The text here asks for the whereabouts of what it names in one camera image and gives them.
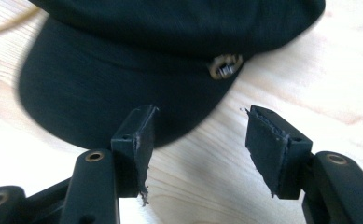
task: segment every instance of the table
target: table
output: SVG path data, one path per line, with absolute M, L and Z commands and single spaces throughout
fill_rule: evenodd
M 47 16 L 0 33 L 0 186 L 21 186 L 28 196 L 69 177 L 85 151 L 40 128 L 15 94 Z M 363 169 L 363 2 L 328 1 L 312 29 L 246 63 L 199 127 L 154 151 L 150 205 L 122 199 L 122 223 L 304 223 L 303 193 L 298 201 L 272 199 L 244 147 L 243 108 L 251 105 L 287 119 L 314 141 L 314 153 L 339 152 Z

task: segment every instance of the light wood surface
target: light wood surface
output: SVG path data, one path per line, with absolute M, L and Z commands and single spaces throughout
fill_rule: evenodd
M 0 186 L 21 186 L 27 195 L 70 176 L 84 151 L 37 126 L 15 94 L 46 17 L 40 12 L 0 34 Z M 304 223 L 303 194 L 299 201 L 272 199 L 244 148 L 248 117 L 240 108 L 251 105 L 287 119 L 314 141 L 313 152 L 339 152 L 363 168 L 363 2 L 328 1 L 312 29 L 247 63 L 209 118 L 154 151 L 150 205 L 121 200 L 122 223 Z

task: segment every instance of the cap button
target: cap button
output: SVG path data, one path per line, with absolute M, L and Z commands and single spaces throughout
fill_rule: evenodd
M 215 80 L 225 79 L 235 74 L 243 64 L 241 54 L 222 54 L 209 66 L 210 75 Z

